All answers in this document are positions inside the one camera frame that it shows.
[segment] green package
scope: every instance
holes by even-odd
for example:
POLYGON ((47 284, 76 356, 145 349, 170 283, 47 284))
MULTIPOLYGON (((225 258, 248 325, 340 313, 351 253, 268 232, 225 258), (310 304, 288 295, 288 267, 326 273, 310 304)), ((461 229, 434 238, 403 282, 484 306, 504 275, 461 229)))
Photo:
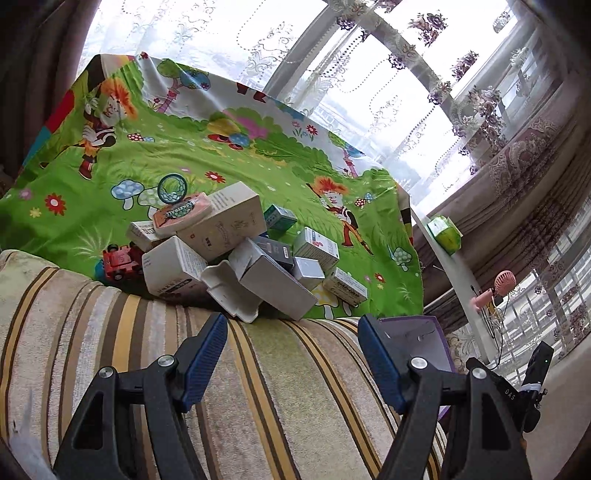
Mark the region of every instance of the green package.
POLYGON ((453 255, 462 247, 462 234, 449 218, 437 215, 427 227, 448 255, 453 255))

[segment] cartoon boy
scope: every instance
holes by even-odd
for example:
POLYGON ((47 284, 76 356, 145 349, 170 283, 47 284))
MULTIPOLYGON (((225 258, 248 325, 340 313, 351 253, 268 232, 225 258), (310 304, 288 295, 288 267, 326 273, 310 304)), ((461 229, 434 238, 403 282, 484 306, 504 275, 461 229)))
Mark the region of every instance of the cartoon boy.
POLYGON ((316 177, 313 185, 310 185, 309 183, 306 185, 318 195, 320 203, 324 208, 329 212, 334 213, 336 217, 343 222, 343 237, 345 241, 341 245, 346 248, 353 248, 353 242, 350 237, 350 234, 353 233, 363 248, 373 256, 374 254, 369 249, 368 244, 365 243, 359 234, 359 225, 357 224, 353 212, 343 205, 343 195, 349 193, 347 187, 342 183, 336 183, 330 177, 316 177))
POLYGON ((117 141, 115 125, 126 117, 135 119, 137 111, 131 103, 129 90, 121 79, 111 77, 104 80, 94 98, 84 107, 86 125, 82 128, 82 140, 75 147, 84 148, 82 163, 78 172, 86 180, 92 179, 92 166, 101 148, 112 147, 117 141), (102 111, 98 110, 99 97, 106 96, 102 111))

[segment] green cartoon blanket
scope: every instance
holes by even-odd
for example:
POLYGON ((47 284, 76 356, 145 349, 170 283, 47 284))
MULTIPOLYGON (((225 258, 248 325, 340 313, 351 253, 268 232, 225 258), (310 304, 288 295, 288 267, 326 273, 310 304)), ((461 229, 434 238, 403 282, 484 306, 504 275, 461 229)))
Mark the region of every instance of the green cartoon blanket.
POLYGON ((92 276, 105 246, 163 205, 156 186, 175 172, 190 192, 241 180, 264 209, 295 212, 275 239, 307 225, 337 242, 369 300, 355 308, 319 287, 310 317, 422 313, 410 209, 386 170, 261 92, 146 54, 97 56, 76 80, 0 200, 0 245, 92 276))

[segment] pile of boxes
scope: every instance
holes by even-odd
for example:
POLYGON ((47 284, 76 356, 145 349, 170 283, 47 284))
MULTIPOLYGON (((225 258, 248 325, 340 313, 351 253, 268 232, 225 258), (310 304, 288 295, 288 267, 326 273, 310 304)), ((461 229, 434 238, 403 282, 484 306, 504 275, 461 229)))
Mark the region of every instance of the pile of boxes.
POLYGON ((132 222, 127 236, 142 256, 148 291, 168 301, 200 304, 209 296, 244 322, 267 302, 291 319, 301 319, 316 303, 320 283, 351 305, 368 298, 367 289, 336 266, 335 242, 309 227, 293 247, 267 237, 296 222, 292 211, 272 205, 263 213, 259 196, 242 182, 208 195, 209 212, 196 223, 162 238, 152 222, 132 222))

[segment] red toy car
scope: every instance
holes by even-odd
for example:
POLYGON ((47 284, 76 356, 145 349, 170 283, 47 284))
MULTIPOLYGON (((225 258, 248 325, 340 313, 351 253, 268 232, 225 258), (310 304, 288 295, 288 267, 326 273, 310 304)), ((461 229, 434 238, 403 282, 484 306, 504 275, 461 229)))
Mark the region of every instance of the red toy car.
POLYGON ((119 247, 110 244, 107 250, 103 250, 103 267, 105 277, 111 281, 137 278, 144 275, 142 268, 142 252, 137 245, 129 242, 129 246, 119 247))

